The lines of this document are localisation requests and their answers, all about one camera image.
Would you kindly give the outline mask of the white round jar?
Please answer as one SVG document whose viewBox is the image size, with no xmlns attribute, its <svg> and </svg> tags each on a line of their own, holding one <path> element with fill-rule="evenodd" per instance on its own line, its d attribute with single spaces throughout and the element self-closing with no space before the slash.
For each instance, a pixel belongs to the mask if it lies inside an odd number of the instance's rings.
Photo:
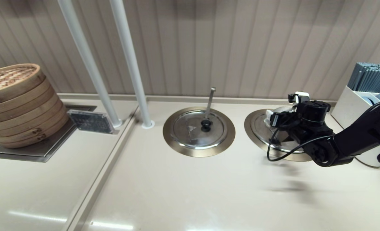
<svg viewBox="0 0 380 231">
<path fill-rule="evenodd" d="M 356 159 L 364 165 L 374 167 L 374 168 L 380 168 L 380 162 L 377 160 L 376 156 L 359 155 L 359 156 L 356 156 Z"/>
</svg>

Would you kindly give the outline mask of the bamboo steamer baskets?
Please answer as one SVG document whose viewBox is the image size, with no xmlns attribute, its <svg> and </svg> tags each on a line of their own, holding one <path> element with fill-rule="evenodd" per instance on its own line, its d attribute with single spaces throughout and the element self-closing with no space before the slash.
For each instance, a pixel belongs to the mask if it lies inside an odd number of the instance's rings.
<svg viewBox="0 0 380 231">
<path fill-rule="evenodd" d="M 62 129 L 69 117 L 39 65 L 0 68 L 0 145 L 22 148 Z"/>
</svg>

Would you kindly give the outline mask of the steel inset tray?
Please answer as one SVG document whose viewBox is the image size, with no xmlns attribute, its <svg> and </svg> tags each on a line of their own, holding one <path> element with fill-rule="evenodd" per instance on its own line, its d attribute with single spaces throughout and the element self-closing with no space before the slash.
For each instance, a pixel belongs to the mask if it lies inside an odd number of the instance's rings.
<svg viewBox="0 0 380 231">
<path fill-rule="evenodd" d="M 47 162 L 77 127 L 71 119 L 51 137 L 22 148 L 9 149 L 0 145 L 0 159 Z"/>
</svg>

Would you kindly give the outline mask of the steel pot lid black knob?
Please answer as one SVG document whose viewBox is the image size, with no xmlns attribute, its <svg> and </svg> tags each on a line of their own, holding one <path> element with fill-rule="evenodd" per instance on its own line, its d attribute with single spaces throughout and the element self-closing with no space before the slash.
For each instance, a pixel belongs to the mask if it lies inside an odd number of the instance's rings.
<svg viewBox="0 0 380 231">
<path fill-rule="evenodd" d="M 204 110 L 186 111 L 174 118 L 170 136 L 179 145 L 195 150 L 204 150 L 221 144 L 228 134 L 224 119 Z"/>
<path fill-rule="evenodd" d="M 284 111 L 291 112 L 292 109 L 290 107 L 278 107 L 276 109 L 261 109 L 254 114 L 252 120 L 250 121 L 250 127 L 252 129 L 252 132 L 260 141 L 268 145 L 268 143 L 271 140 L 271 137 L 276 131 L 276 128 L 266 126 L 266 124 L 264 123 L 263 120 L 266 117 L 266 110 L 271 110 L 273 111 L 273 113 L 279 113 Z M 286 131 L 281 130 L 277 132 L 271 143 L 271 148 L 286 153 L 291 151 L 291 149 L 295 148 L 296 146 L 298 146 L 298 143 L 294 141 L 292 138 L 290 138 Z"/>
</svg>

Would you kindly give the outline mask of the grey chopsticks bundle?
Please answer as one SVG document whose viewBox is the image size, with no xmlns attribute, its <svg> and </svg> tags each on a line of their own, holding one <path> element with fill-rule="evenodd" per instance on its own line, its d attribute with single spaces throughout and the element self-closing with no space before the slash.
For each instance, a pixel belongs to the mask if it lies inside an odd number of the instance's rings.
<svg viewBox="0 0 380 231">
<path fill-rule="evenodd" d="M 347 87 L 357 92 L 380 93 L 380 64 L 357 62 Z"/>
</svg>

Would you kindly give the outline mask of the white metal pole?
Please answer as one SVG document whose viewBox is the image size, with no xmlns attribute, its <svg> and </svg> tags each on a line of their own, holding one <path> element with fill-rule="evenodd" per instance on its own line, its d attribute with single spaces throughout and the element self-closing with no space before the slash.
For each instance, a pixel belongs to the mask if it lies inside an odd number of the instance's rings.
<svg viewBox="0 0 380 231">
<path fill-rule="evenodd" d="M 130 73 L 135 96 L 140 108 L 142 118 L 142 128 L 149 130 L 155 126 L 155 122 L 151 120 L 147 105 L 143 82 L 140 75 L 140 69 L 137 62 L 137 56 L 134 50 L 134 44 L 130 33 L 130 27 L 127 20 L 127 15 L 123 0 L 109 0 L 114 20 L 116 23 L 118 35 L 123 48 L 127 68 Z"/>
<path fill-rule="evenodd" d="M 72 0 L 57 0 L 65 22 L 73 37 L 75 45 L 86 67 L 89 77 L 96 89 L 99 99 L 101 100 L 114 128 L 121 127 L 122 120 L 119 119 L 111 99 L 108 95 L 106 86 L 99 72 L 98 66 L 94 60 L 93 54 L 83 33 L 83 29 L 78 20 Z"/>
</svg>

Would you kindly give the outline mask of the white cutlery holder box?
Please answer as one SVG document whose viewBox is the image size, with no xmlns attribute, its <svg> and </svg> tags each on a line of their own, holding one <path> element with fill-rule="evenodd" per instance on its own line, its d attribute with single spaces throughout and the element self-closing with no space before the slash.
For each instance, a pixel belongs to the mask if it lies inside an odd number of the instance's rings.
<svg viewBox="0 0 380 231">
<path fill-rule="evenodd" d="M 374 103 L 379 103 L 380 100 L 376 97 L 378 94 L 379 93 L 353 91 L 346 86 L 331 115 L 343 129 L 346 129 L 367 109 L 372 107 L 372 105 L 369 105 L 362 96 L 371 98 Z"/>
</svg>

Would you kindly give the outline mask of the clear acrylic label stand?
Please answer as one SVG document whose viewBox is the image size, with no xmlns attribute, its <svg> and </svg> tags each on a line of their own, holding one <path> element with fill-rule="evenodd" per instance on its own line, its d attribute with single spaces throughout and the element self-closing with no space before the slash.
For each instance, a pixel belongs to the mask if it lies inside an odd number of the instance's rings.
<svg viewBox="0 0 380 231">
<path fill-rule="evenodd" d="M 81 131 L 114 134 L 115 130 L 107 114 L 100 112 L 68 110 L 68 116 Z"/>
</svg>

